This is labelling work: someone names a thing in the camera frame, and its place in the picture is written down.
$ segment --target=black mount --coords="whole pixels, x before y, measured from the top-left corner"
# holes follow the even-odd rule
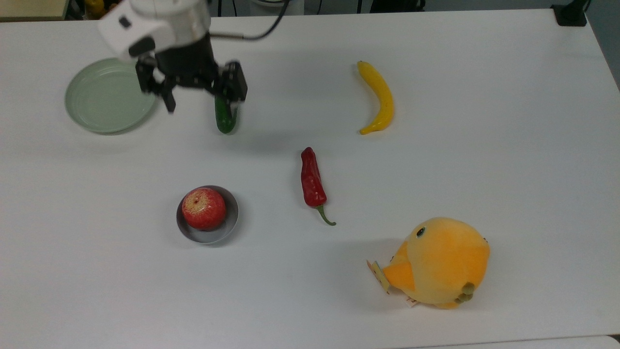
[[[158,69],[164,79],[158,82],[153,76]],[[205,89],[223,98],[227,104],[246,100],[247,84],[238,61],[220,67],[213,58],[209,33],[190,45],[170,48],[152,56],[138,58],[136,73],[144,93],[160,96],[169,113],[176,102],[172,96],[175,86]]]
[[[585,27],[588,21],[585,18],[583,7],[588,0],[574,0],[570,4],[552,5],[556,14],[556,21],[563,27]]]

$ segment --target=floor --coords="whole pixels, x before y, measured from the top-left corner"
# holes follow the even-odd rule
[[[238,16],[250,15],[251,0],[234,0]],[[315,15],[321,0],[304,0],[306,15]],[[548,9],[552,4],[568,4],[570,0],[427,0],[426,11],[471,11],[500,9]],[[217,16],[217,1],[210,4]],[[362,13],[369,12],[372,0],[363,0]],[[353,14],[357,0],[322,0],[320,14]],[[234,16],[233,0],[223,0],[222,16]],[[620,89],[620,1],[592,0],[587,17]]]

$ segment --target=gray bowl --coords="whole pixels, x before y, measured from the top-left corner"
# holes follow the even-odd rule
[[[213,230],[198,230],[191,227],[183,216],[183,200],[181,200],[179,203],[179,208],[177,208],[177,225],[183,235],[185,235],[188,239],[204,245],[212,245],[224,240],[224,238],[233,232],[234,227],[237,224],[237,219],[239,218],[239,205],[237,204],[237,200],[235,200],[234,196],[222,187],[202,186],[199,188],[210,188],[222,195],[224,204],[226,205],[226,217],[224,218],[224,222]]]

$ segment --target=robotic arm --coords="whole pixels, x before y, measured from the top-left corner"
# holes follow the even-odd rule
[[[238,61],[215,62],[210,25],[205,0],[124,0],[99,20],[99,31],[119,59],[137,58],[142,92],[160,96],[168,112],[179,85],[207,90],[230,114],[231,103],[246,99],[246,80]],[[155,69],[164,75],[161,82]]]

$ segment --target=red chili pepper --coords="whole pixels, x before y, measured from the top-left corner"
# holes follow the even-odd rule
[[[321,214],[325,223],[336,225],[325,217],[323,205],[327,202],[327,196],[321,184],[321,174],[319,173],[319,165],[316,162],[316,155],[312,148],[307,147],[301,153],[301,187],[304,190],[304,200],[306,204],[315,208]]]

